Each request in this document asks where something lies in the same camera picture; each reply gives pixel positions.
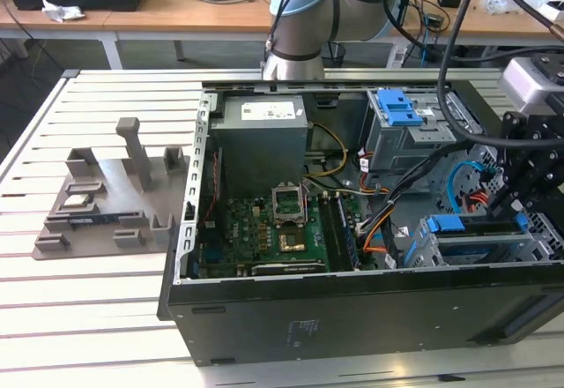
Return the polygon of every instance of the blue plastic clip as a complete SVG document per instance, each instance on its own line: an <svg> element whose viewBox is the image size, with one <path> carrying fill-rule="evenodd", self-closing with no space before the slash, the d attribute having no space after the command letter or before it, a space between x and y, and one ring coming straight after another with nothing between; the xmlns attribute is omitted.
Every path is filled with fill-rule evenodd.
<svg viewBox="0 0 564 388"><path fill-rule="evenodd" d="M519 228L524 232L527 230L527 228L529 227L529 220L527 219L527 217L524 215L523 212L519 212L516 216L515 216L515 222L517 223L517 225L519 225Z"/></svg>
<svg viewBox="0 0 564 388"><path fill-rule="evenodd" d="M427 219L427 225L431 232L451 232L464 231L464 226L460 217L456 214L436 214Z"/></svg>
<svg viewBox="0 0 564 388"><path fill-rule="evenodd" d="M423 119L413 110L413 102L402 90L380 89L378 101L388 115L390 126L421 126Z"/></svg>

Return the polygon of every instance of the white slotted table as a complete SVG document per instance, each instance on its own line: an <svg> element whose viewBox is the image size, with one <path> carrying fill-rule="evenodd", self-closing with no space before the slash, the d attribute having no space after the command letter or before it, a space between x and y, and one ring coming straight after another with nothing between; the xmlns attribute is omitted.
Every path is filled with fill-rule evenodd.
<svg viewBox="0 0 564 388"><path fill-rule="evenodd" d="M449 74L469 79L502 114L511 106L496 87L499 76ZM258 71L81 71L57 83L0 166L0 387L436 386L446 373L466 377L460 387L562 386L562 317L508 347L196 368L174 322L155 316L164 253L31 259L72 147L124 157L115 123L136 116L151 156L170 145L189 154L201 81L258 78ZM417 80L436 71L337 70L328 78Z"/></svg>

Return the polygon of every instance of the motherboard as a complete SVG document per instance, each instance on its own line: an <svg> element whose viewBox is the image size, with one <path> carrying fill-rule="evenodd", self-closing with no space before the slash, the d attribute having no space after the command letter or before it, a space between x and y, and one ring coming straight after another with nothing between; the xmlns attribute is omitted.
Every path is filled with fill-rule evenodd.
<svg viewBox="0 0 564 388"><path fill-rule="evenodd" d="M203 230L199 277L333 272L340 270L343 261L352 270L358 262L352 258L356 251L336 260L341 255L335 251L339 244L334 240L353 236L354 224L361 217L358 200L327 194L298 198L292 195L295 192L272 198L229 198L222 224ZM343 224L335 227L331 204L336 201L342 205L342 216L334 214ZM284 216L297 218L285 220Z"/></svg>

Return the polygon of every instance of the gray floor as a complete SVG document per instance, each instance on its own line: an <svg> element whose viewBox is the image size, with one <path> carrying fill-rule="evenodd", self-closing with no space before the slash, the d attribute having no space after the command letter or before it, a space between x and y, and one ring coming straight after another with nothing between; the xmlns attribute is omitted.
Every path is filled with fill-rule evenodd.
<svg viewBox="0 0 564 388"><path fill-rule="evenodd" d="M343 67L384 67L390 51L390 46L374 43L349 43L345 47ZM49 41L46 49L66 69L109 69L97 41ZM263 43L190 41L184 43L184 51L187 59L178 62L171 41L126 41L122 43L122 62L125 69L257 68ZM39 52L33 45L28 59L9 60L0 68L0 161L61 74L45 54L38 60ZM420 61L412 58L406 66L419 67Z"/></svg>

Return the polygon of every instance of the yellow cable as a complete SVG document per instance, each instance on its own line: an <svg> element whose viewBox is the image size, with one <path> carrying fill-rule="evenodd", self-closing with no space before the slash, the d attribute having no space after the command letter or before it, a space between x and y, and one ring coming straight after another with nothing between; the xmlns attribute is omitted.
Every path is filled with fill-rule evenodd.
<svg viewBox="0 0 564 388"><path fill-rule="evenodd" d="M321 123L314 122L314 126L319 126L320 128L323 128L338 142L338 144L341 146L341 150L343 150L343 159L341 160L341 163L334 169L326 170L326 171L323 171L323 172L316 172L314 174L304 174L304 176L329 176L329 175L333 175L333 174L337 173L339 170L341 170L342 168L344 168L345 165L346 165L346 147L345 147L345 144L343 143L343 141L341 141L341 138L339 138L335 132L333 132L332 130L327 128L325 125L323 125Z"/></svg>

